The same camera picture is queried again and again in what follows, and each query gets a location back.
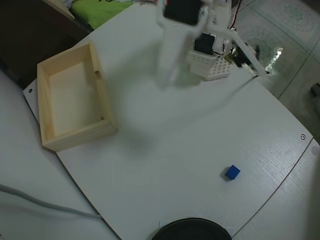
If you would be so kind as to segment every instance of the green fabric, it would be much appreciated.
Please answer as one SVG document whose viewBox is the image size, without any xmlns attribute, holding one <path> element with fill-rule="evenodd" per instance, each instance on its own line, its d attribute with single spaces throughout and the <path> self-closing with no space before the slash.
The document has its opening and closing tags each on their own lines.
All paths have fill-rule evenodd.
<svg viewBox="0 0 320 240">
<path fill-rule="evenodd" d="M 97 29 L 131 5 L 131 1 L 76 0 L 71 9 L 93 29 Z"/>
</svg>

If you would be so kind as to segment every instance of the white perforated plate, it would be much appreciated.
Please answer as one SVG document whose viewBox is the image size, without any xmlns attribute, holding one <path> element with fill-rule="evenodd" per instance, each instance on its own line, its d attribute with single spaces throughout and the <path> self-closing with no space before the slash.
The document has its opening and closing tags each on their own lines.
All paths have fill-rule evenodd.
<svg viewBox="0 0 320 240">
<path fill-rule="evenodd" d="M 231 71 L 234 69 L 234 65 L 225 60 L 224 57 L 218 57 L 215 64 L 209 70 L 208 81 L 227 78 Z"/>
<path fill-rule="evenodd" d="M 203 65 L 203 67 L 208 68 L 214 65 L 217 60 L 215 56 L 207 55 L 196 51 L 190 51 L 188 59 L 190 63 L 201 64 Z"/>
</svg>

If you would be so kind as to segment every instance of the black circular base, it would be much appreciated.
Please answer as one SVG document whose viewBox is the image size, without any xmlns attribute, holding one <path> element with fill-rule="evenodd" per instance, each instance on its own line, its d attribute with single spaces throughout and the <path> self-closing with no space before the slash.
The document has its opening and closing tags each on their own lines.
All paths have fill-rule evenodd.
<svg viewBox="0 0 320 240">
<path fill-rule="evenodd" d="M 219 224 L 202 219 L 186 218 L 164 226 L 152 240 L 232 240 Z"/>
</svg>

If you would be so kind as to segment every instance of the gray cable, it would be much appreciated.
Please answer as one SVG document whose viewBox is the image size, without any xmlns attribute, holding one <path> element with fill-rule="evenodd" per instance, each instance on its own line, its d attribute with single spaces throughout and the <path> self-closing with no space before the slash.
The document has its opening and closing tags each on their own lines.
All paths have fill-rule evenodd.
<svg viewBox="0 0 320 240">
<path fill-rule="evenodd" d="M 58 211 L 62 211 L 62 212 L 67 212 L 67 213 L 72 213 L 72 214 L 77 214 L 77 215 L 81 215 L 81 216 L 85 216 L 85 217 L 90 217 L 90 218 L 96 218 L 96 219 L 101 219 L 101 215 L 97 215 L 97 214 L 91 214 L 91 213 L 87 213 L 87 212 L 83 212 L 83 211 L 79 211 L 70 207 L 65 207 L 65 206 L 59 206 L 59 205 L 55 205 L 49 202 L 45 202 L 42 200 L 39 200 L 33 196 L 30 196 L 28 194 L 26 194 L 23 191 L 20 191 L 18 189 L 9 187 L 9 186 L 5 186 L 0 184 L 0 192 L 4 192 L 7 194 L 11 194 L 11 195 L 15 195 L 17 197 L 23 198 L 29 202 L 32 202 L 34 204 L 37 204 L 39 206 L 48 208 L 48 209 L 54 209 L 54 210 L 58 210 Z"/>
</svg>

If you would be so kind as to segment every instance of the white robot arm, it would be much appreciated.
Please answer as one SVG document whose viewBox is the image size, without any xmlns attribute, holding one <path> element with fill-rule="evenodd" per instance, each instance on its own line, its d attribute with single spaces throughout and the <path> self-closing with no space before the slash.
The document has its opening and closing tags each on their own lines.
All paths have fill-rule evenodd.
<svg viewBox="0 0 320 240">
<path fill-rule="evenodd" d="M 254 51 L 235 31 L 235 19 L 230 25 L 231 6 L 232 0 L 158 0 L 156 20 L 164 31 L 157 71 L 160 87 L 175 81 L 187 56 L 191 72 L 207 80 L 227 77 L 228 72 L 213 75 L 212 69 L 216 64 L 226 65 L 228 55 L 231 59 L 241 55 L 258 75 L 266 74 Z M 237 53 L 231 53 L 232 45 Z"/>
</svg>

